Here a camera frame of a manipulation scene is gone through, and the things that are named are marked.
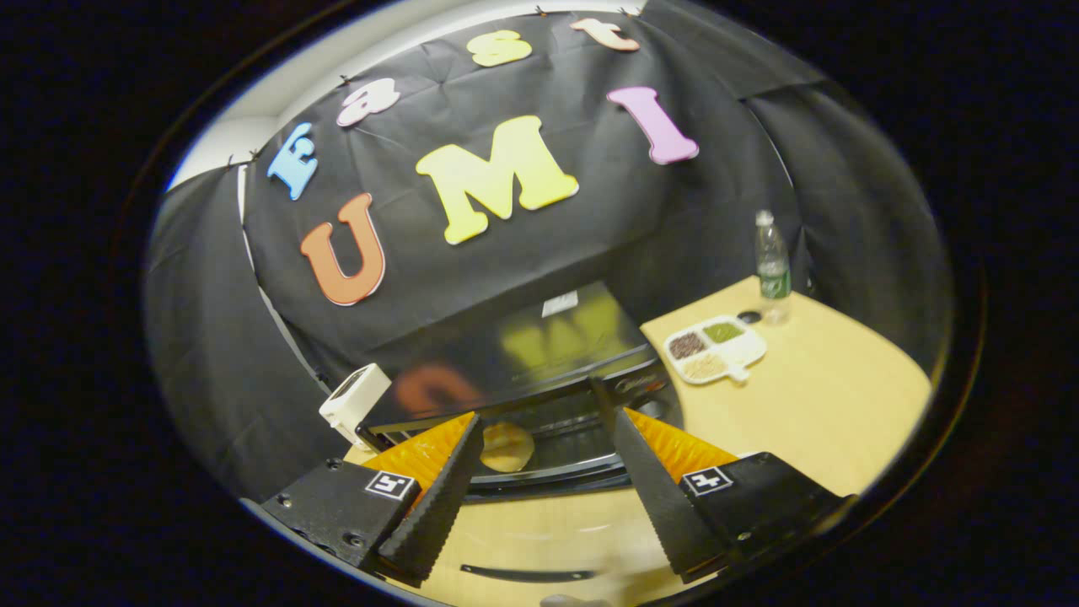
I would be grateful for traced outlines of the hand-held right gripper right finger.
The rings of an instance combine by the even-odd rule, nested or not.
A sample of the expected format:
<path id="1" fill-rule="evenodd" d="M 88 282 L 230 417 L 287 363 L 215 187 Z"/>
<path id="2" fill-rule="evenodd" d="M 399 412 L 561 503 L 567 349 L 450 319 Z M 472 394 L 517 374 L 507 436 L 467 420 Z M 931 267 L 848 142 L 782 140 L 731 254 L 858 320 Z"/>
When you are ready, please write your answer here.
<path id="1" fill-rule="evenodd" d="M 622 406 L 613 441 L 663 553 L 683 583 L 738 577 L 829 532 L 851 510 L 768 452 L 735 457 L 677 427 Z"/>

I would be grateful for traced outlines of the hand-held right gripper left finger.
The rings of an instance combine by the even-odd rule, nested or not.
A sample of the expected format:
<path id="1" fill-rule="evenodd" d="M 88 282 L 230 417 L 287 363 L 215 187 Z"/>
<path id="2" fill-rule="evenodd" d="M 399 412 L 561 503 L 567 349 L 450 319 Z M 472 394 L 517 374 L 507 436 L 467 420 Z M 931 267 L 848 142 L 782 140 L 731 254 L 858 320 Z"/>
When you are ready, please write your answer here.
<path id="1" fill-rule="evenodd" d="M 361 465 L 328 459 L 261 511 L 328 556 L 419 588 L 442 553 L 482 449 L 481 419 L 467 412 Z"/>

